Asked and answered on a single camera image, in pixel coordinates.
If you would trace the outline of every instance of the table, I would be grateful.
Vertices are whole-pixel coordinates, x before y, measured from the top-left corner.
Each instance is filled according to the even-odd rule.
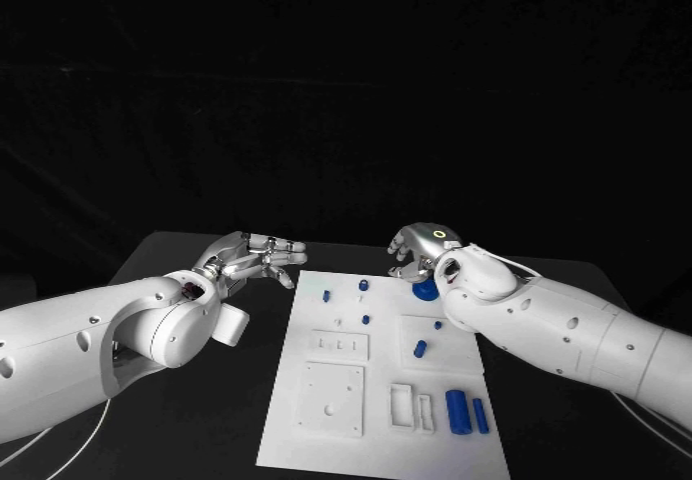
[[[142,242],[111,284],[188,269],[220,235],[158,232]],[[310,260],[289,266],[387,275],[395,259],[381,247],[307,243]],[[599,267],[509,257],[547,277],[626,307]],[[235,348],[214,340],[191,363],[146,377],[119,395],[101,431],[58,478],[361,478],[256,466],[295,292],[253,280],[231,303],[251,315]],[[606,391],[553,375],[479,336],[486,382],[514,480],[692,478],[692,462],[630,417]],[[94,407],[49,432],[2,469],[3,480],[45,479],[88,438]],[[29,439],[0,446],[3,459]]]

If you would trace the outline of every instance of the robotic hand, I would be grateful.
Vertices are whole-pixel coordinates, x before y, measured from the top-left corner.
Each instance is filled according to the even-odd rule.
[[[404,227],[390,275],[433,277],[446,316],[542,370],[628,396],[692,430],[692,338],[483,250],[444,226]],[[528,271],[512,273],[505,263]]]
[[[0,443],[52,427],[146,375],[183,366],[209,337],[235,346],[248,315],[222,303],[248,278],[286,288],[306,245],[235,232],[192,270],[0,312]]]

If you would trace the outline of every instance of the dark table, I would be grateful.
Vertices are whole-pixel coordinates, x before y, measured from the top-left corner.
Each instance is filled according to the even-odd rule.
[[[111,284],[188,269],[218,238],[155,233]],[[307,246],[310,260],[300,267],[306,270],[387,275],[397,264],[385,246]],[[593,264],[511,259],[626,307]],[[296,279],[299,267],[289,266],[287,271]],[[211,340],[183,368],[136,382],[114,398],[100,433],[58,478],[356,478],[256,466],[293,296],[274,280],[251,280],[231,298],[251,314],[240,346]],[[635,421],[609,392],[541,371],[480,335],[479,347],[514,480],[692,478],[692,461]],[[57,426],[0,470],[0,479],[45,479],[88,438],[103,408]],[[0,459],[28,440],[2,445]]]

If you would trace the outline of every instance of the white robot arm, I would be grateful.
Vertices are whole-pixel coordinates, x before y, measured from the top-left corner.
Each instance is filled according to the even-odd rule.
[[[400,231],[390,253],[414,262],[390,274],[433,277],[444,313],[534,366],[628,396],[692,430],[692,338],[584,290],[529,270],[515,275],[501,257],[463,246],[443,225]]]
[[[253,277],[293,288],[306,245],[235,232],[191,271],[0,312],[0,444],[52,427],[146,375],[183,366],[209,338],[235,346],[248,315],[224,300]]]

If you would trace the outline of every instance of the blue cylinder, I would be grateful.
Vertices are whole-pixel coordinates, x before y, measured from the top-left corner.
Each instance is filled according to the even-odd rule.
[[[433,277],[429,277],[429,279],[421,283],[414,283],[413,290],[414,290],[414,295],[421,300],[426,300],[427,302],[431,302],[440,296],[440,292],[437,291],[437,285],[436,285],[436,281],[433,280]]]
[[[473,432],[466,393],[462,390],[450,390],[446,393],[447,413],[450,415],[450,429],[456,435],[469,435]]]
[[[429,344],[426,343],[426,340],[418,340],[418,345],[416,346],[416,350],[414,350],[416,358],[423,357],[423,355],[426,354],[426,347],[427,346],[429,346]]]
[[[479,432],[488,433],[491,430],[488,429],[486,412],[483,410],[483,402],[480,398],[473,399],[473,411],[476,412],[476,423],[479,424]]]

